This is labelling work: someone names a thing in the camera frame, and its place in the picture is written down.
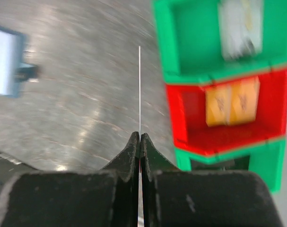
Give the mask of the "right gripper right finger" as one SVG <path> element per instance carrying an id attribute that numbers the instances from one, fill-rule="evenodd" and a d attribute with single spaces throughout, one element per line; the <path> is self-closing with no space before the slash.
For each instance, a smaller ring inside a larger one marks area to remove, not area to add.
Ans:
<path id="1" fill-rule="evenodd" d="M 147 227 L 281 227 L 277 207 L 255 173 L 181 171 L 141 135 L 144 225 Z"/>

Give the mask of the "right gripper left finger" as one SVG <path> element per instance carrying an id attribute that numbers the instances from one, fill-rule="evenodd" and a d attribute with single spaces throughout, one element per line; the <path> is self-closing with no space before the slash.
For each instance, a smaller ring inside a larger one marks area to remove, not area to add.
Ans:
<path id="1" fill-rule="evenodd" d="M 135 227 L 139 134 L 97 171 L 13 175 L 0 192 L 0 227 Z"/>

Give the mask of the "blue card holder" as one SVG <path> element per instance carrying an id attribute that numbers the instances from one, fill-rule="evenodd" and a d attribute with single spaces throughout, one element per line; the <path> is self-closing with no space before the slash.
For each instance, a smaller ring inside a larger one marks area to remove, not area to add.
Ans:
<path id="1" fill-rule="evenodd" d="M 0 26 L 0 96 L 19 97 L 21 84 L 38 78 L 39 67 L 24 61 L 26 35 Z"/>

